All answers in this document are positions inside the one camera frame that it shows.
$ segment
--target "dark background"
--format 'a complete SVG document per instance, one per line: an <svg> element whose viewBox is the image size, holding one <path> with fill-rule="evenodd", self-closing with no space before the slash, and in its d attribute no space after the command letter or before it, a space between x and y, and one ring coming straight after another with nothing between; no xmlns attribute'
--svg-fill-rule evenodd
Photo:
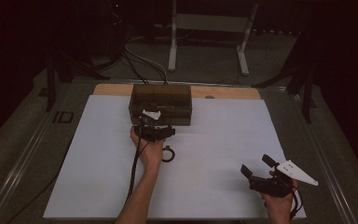
<svg viewBox="0 0 358 224"><path fill-rule="evenodd" d="M241 0L178 1L178 10L214 15L241 16ZM101 41L86 41L92 31L104 26L118 43L112 18L106 16L105 0L100 1L8 1L0 0L0 127L33 87L33 77L46 68L46 49L54 43L78 60L89 55L112 55L120 47L109 48ZM154 24L171 22L171 2L115 1L115 13L131 31L153 37ZM358 158L358 1L263 1L254 23L254 32L264 30L299 35L283 69L302 60L318 64L315 84L335 115Z"/></svg>

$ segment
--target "wooden edge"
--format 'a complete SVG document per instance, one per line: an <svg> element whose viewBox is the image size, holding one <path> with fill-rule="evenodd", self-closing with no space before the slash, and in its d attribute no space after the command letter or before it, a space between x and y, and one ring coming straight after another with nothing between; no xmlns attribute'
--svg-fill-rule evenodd
<svg viewBox="0 0 358 224"><path fill-rule="evenodd" d="M94 95L131 96L131 84L98 84ZM254 88L191 86L193 98L260 100L260 93Z"/></svg>
<svg viewBox="0 0 358 224"><path fill-rule="evenodd" d="M98 84L93 95L121 95L131 96L131 84Z"/></svg>
<svg viewBox="0 0 358 224"><path fill-rule="evenodd" d="M260 100L260 93L254 88L192 86L193 98Z"/></svg>

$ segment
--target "metal leg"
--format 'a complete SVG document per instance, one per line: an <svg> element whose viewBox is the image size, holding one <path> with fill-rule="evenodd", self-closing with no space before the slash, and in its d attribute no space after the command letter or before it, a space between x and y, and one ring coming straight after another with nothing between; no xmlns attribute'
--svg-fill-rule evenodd
<svg viewBox="0 0 358 224"><path fill-rule="evenodd" d="M176 0L172 2L172 36L171 36L171 50L170 59L168 61L168 71L175 71L176 66Z"/></svg>
<svg viewBox="0 0 358 224"><path fill-rule="evenodd" d="M237 46L238 59L240 61L241 74L243 76L249 75L248 64L246 62L245 54L243 52L245 51L246 43L247 43L247 41L249 39L249 35L251 34L251 31L252 31L252 26L253 26L253 22L255 20L255 13L257 12L257 8L258 8L258 4L254 3L254 5L252 7L251 15L249 17L249 20L246 22L246 27L243 32L242 43L241 43L241 45Z"/></svg>
<svg viewBox="0 0 358 224"><path fill-rule="evenodd" d="M48 107L46 108L46 112L49 112L56 101L54 62L51 52L48 53L47 70L48 70Z"/></svg>

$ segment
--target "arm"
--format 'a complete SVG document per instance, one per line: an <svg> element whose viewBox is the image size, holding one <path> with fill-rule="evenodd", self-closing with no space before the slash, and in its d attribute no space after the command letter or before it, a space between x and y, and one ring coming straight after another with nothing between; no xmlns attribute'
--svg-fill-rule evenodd
<svg viewBox="0 0 358 224"><path fill-rule="evenodd" d="M138 146L139 137L135 134L133 127L131 128L131 139ZM159 166L161 165L163 142L164 140L147 143L146 140L141 139L140 149L145 149L141 153L140 159L144 164L145 172L118 215L117 224L146 223L150 200L157 182Z"/></svg>
<svg viewBox="0 0 358 224"><path fill-rule="evenodd" d="M293 186L298 188L298 182L292 179ZM290 211L292 209L293 195L288 194L283 198L275 198L268 194L261 193L261 197L266 201L268 218L271 224L289 224Z"/></svg>

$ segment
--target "white surface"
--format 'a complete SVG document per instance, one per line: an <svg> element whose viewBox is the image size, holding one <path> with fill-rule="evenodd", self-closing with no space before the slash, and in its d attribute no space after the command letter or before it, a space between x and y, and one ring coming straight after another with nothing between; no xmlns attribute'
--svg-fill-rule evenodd
<svg viewBox="0 0 358 224"><path fill-rule="evenodd" d="M93 96L50 196L44 217L117 217L125 202L135 146L130 140L130 97ZM268 154L286 161L262 100L193 99L190 126L175 127L165 145L175 158L162 163L150 218L266 217L258 192L241 174L269 177ZM136 182L143 171L139 162ZM304 217L301 210L297 217Z"/></svg>

